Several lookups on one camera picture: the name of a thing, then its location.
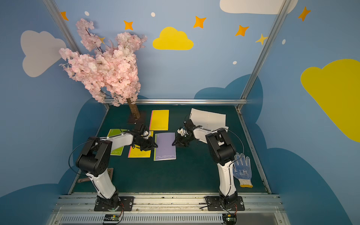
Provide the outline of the green cover notebook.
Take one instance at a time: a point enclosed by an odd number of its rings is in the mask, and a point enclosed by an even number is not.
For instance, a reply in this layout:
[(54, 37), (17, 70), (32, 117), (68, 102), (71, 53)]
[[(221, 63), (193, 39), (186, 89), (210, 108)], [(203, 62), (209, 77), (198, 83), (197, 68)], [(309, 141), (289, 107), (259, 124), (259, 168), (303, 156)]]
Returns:
[(111, 156), (121, 156), (123, 153), (124, 146), (120, 144), (120, 136), (124, 134), (127, 130), (126, 129), (110, 129), (108, 132), (107, 137), (116, 136), (114, 140), (112, 140), (112, 149), (111, 149)]

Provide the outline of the yellow cover notebook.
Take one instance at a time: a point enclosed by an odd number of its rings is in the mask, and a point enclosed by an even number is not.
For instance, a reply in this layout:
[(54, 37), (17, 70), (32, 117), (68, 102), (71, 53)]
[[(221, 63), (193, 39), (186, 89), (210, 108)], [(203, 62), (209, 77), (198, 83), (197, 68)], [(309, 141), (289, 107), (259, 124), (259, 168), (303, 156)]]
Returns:
[(153, 110), (149, 130), (168, 131), (169, 128), (169, 110)]

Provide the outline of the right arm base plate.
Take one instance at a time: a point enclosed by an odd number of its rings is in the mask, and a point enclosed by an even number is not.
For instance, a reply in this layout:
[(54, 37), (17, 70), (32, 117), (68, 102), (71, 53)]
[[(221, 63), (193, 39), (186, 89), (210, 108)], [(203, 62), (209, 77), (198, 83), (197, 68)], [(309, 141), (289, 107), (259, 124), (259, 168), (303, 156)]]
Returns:
[(226, 207), (221, 204), (222, 201), (219, 196), (206, 196), (205, 203), (208, 211), (245, 211), (244, 201), (240, 196), (234, 203), (230, 203)]

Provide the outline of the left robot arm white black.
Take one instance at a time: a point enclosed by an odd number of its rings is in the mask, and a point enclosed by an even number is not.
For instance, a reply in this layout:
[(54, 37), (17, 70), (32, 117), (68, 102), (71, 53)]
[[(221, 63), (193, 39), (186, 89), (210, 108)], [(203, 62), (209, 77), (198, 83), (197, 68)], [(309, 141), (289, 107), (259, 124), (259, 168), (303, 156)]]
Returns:
[(97, 212), (115, 212), (124, 209), (119, 192), (108, 174), (108, 165), (112, 150), (124, 146), (138, 146), (142, 151), (151, 151), (158, 147), (150, 134), (145, 136), (131, 132), (100, 138), (89, 137), (76, 161), (76, 166), (85, 172), (97, 191)]

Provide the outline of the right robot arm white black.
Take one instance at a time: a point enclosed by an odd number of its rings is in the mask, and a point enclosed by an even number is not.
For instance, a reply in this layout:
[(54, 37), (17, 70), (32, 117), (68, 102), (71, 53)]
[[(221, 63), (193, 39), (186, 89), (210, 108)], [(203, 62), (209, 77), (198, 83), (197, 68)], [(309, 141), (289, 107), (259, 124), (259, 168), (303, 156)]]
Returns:
[(180, 128), (177, 130), (173, 146), (187, 147), (193, 140), (206, 143), (213, 161), (217, 164), (219, 173), (219, 202), (222, 208), (230, 209), (238, 199), (238, 193), (233, 178), (233, 163), (236, 151), (224, 128), (207, 130), (200, 126)]

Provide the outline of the small notebook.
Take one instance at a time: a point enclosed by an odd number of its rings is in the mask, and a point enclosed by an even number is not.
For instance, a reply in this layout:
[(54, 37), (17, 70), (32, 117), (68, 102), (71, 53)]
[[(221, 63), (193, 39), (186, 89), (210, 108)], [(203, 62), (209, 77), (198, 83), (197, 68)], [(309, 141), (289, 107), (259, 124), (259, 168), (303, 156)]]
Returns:
[(221, 138), (220, 135), (218, 134), (218, 131), (220, 129), (224, 129), (226, 132), (228, 131), (228, 127), (221, 127), (216, 130), (208, 130), (208, 129), (205, 129), (204, 127), (198, 127), (196, 129), (194, 129), (193, 133), (194, 133), (195, 139), (197, 139), (203, 143), (207, 143), (206, 135), (208, 135), (208, 134), (214, 134), (217, 142), (223, 143), (224, 142), (223, 138)]

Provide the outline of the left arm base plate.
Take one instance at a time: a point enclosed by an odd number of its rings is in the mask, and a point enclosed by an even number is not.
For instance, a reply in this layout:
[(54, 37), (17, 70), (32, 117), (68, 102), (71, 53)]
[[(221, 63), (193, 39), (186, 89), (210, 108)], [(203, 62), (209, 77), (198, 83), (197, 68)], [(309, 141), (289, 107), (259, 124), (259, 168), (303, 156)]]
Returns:
[(95, 212), (130, 212), (133, 208), (133, 196), (115, 196), (111, 199), (105, 199), (97, 196), (94, 211)]

